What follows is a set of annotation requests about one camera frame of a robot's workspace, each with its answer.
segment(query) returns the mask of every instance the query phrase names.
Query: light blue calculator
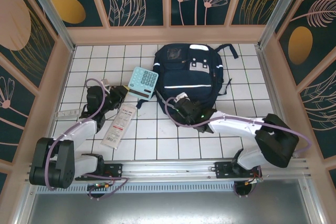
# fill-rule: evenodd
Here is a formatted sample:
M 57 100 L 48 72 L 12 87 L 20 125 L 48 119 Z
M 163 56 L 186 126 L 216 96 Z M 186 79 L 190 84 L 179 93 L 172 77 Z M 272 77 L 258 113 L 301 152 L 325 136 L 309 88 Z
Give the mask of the light blue calculator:
M 158 77 L 159 75 L 153 71 L 136 67 L 128 84 L 129 94 L 149 101 L 152 98 Z

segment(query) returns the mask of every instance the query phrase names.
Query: purple cable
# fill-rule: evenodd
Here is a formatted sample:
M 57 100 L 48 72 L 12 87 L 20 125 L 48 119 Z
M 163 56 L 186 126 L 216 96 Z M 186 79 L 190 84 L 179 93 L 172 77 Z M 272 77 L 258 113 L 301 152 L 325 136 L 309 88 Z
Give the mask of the purple cable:
M 48 177 L 48 173 L 49 173 L 49 163 L 50 163 L 50 157 L 51 157 L 51 153 L 53 152 L 56 144 L 65 136 L 67 136 L 67 134 L 69 134 L 71 131 L 73 131 L 75 128 L 77 128 L 77 126 L 79 126 L 80 124 L 83 124 L 85 122 L 88 122 L 89 120 L 91 120 L 94 116 L 96 116 L 99 111 L 103 108 L 104 106 L 104 103 L 105 103 L 105 89 L 104 89 L 104 86 L 103 84 L 96 80 L 96 79 L 93 79 L 93 78 L 90 78 L 90 79 L 87 79 L 86 82 L 85 82 L 85 86 L 88 88 L 87 86 L 87 83 L 89 81 L 95 81 L 99 84 L 99 86 L 101 87 L 102 91 L 103 91 L 103 100 L 100 104 L 100 107 L 99 109 L 94 113 L 92 114 L 91 116 L 89 116 L 88 118 L 84 119 L 83 121 L 81 122 L 77 122 L 76 124 L 74 124 L 73 126 L 71 126 L 69 129 L 67 129 L 64 133 L 61 134 L 61 136 L 59 136 L 54 142 L 53 144 L 51 145 L 50 149 L 49 149 L 49 152 L 47 154 L 47 159 L 46 159 L 46 168 L 44 170 L 44 181 L 46 183 L 46 187 L 50 190 L 50 191 L 54 191 L 56 190 L 56 188 L 53 188 L 50 186 L 50 183 L 49 183 L 49 177 Z
M 118 191 L 121 187 L 123 187 L 128 182 L 128 180 L 129 180 L 129 178 L 124 178 L 124 177 L 114 178 L 114 177 L 98 176 L 98 175 L 93 175 L 93 174 L 84 174 L 83 176 L 92 177 L 92 178 L 101 178 L 101 179 L 106 179 L 106 180 L 110 180 L 110 179 L 113 179 L 113 180 L 122 180 L 122 179 L 125 179 L 125 181 L 120 186 L 118 186 L 115 190 L 113 190 L 110 193 L 104 194 L 100 198 L 95 198 L 96 200 L 104 199 L 104 198 L 112 196 L 113 194 L 116 193 L 116 191 Z M 94 188 L 90 189 L 90 191 L 89 191 L 89 196 L 90 196 L 91 199 L 94 199 L 94 197 L 91 194 L 93 190 L 94 190 Z
M 258 124 L 258 125 L 266 126 L 266 127 L 269 127 L 269 128 L 286 131 L 286 132 L 289 132 L 289 133 L 297 135 L 297 136 L 301 136 L 303 139 L 305 139 L 307 141 L 308 145 L 306 147 L 304 147 L 304 148 L 301 148 L 301 149 L 298 149 L 298 150 L 294 151 L 295 154 L 301 153 L 301 152 L 304 152 L 304 151 L 308 150 L 311 147 L 311 145 L 312 145 L 312 143 L 311 143 L 311 141 L 310 141 L 309 138 L 307 138 L 306 136 L 302 135 L 301 133 L 293 131 L 291 129 L 288 129 L 288 128 L 285 128 L 285 127 L 281 127 L 281 126 L 277 126 L 277 125 L 273 125 L 273 124 L 269 124 L 269 123 L 262 123 L 262 122 L 258 122 L 258 121 L 253 121 L 253 120 L 250 120 L 250 119 L 238 118 L 236 116 L 231 116 L 231 115 L 226 115 L 225 117 L 224 116 L 219 116 L 219 117 L 212 118 L 212 119 L 206 120 L 206 121 L 204 121 L 202 123 L 197 123 L 197 124 L 194 124 L 194 125 L 181 124 L 181 123 L 175 121 L 170 116 L 170 114 L 168 112 L 168 106 L 167 105 L 173 99 L 175 99 L 175 98 L 174 97 L 170 97 L 170 98 L 167 99 L 166 104 L 164 105 L 164 110 L 166 111 L 166 114 L 170 118 L 170 120 L 172 120 L 176 125 L 181 126 L 181 127 L 194 128 L 194 127 L 198 127 L 198 126 L 201 126 L 201 125 L 204 125 L 204 124 L 207 124 L 209 122 L 213 122 L 213 121 L 216 121 L 216 120 L 219 120 L 219 119 L 232 119 L 232 120 L 246 122 L 246 123 Z

